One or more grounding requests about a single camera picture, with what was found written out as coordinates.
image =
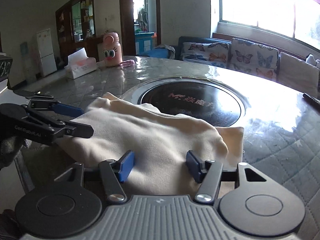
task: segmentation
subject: round table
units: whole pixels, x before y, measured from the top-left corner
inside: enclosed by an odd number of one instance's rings
[[[75,80],[61,78],[41,92],[85,108],[106,92],[121,97],[156,78],[196,77],[229,87],[245,105],[245,114],[233,124],[244,127],[243,160],[304,201],[307,212],[299,235],[320,239],[320,116],[304,101],[302,93],[210,65],[151,57],[124,57],[127,59],[134,59],[135,66],[98,69]],[[28,151],[23,156],[28,159]]]

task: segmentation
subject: black induction cooktop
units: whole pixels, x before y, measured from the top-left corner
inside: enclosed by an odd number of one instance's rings
[[[219,85],[193,81],[157,85],[144,93],[139,103],[152,104],[164,114],[186,114],[222,127],[233,125],[242,111],[231,91]]]

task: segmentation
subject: refrigerator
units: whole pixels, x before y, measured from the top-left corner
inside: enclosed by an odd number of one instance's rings
[[[57,71],[54,59],[50,29],[36,34],[43,77]]]

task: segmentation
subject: thermos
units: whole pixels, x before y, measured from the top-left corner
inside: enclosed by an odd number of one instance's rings
[[[106,33],[103,37],[103,50],[105,65],[118,66],[122,62],[121,44],[118,33]]]

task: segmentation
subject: kitchen window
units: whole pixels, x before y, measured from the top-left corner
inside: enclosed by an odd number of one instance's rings
[[[320,50],[320,4],[314,0],[220,0],[220,21],[267,30]]]

